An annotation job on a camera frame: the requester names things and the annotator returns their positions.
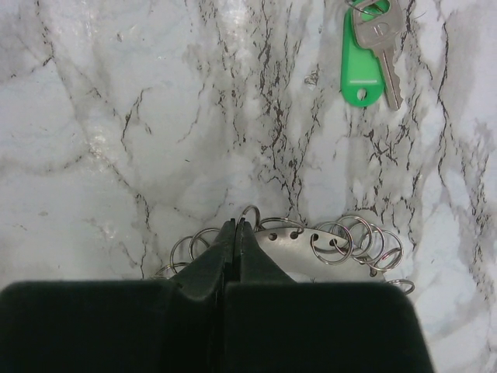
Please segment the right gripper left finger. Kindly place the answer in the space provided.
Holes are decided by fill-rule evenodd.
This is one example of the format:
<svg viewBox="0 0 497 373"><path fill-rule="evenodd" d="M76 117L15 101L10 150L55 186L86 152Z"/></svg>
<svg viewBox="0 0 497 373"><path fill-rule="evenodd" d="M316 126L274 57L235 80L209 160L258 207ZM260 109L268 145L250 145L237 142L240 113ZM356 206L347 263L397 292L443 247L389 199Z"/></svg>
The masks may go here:
<svg viewBox="0 0 497 373"><path fill-rule="evenodd" d="M24 281L1 293L3 372L214 372L235 222L168 280Z"/></svg>

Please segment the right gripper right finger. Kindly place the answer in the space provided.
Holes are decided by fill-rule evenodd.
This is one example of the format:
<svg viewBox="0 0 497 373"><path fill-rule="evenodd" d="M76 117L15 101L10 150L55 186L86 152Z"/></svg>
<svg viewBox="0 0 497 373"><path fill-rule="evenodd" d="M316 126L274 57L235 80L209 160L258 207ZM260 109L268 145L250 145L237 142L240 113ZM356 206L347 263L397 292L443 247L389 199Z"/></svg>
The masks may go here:
<svg viewBox="0 0 497 373"><path fill-rule="evenodd" d="M431 372L407 298L271 303L224 293L227 372Z"/></svg>

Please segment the metal disc keyring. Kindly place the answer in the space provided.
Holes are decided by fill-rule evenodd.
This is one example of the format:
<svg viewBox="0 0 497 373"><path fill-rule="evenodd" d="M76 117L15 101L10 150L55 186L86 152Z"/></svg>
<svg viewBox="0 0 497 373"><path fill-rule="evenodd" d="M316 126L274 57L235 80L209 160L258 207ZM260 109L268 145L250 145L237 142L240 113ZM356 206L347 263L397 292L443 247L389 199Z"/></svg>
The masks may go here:
<svg viewBox="0 0 497 373"><path fill-rule="evenodd" d="M393 232L351 214L316 225L263 218L255 205L221 226L178 239L166 263L151 275L204 298L218 287L228 298L271 303L285 298L407 298L415 283L391 278L405 256Z"/></svg>

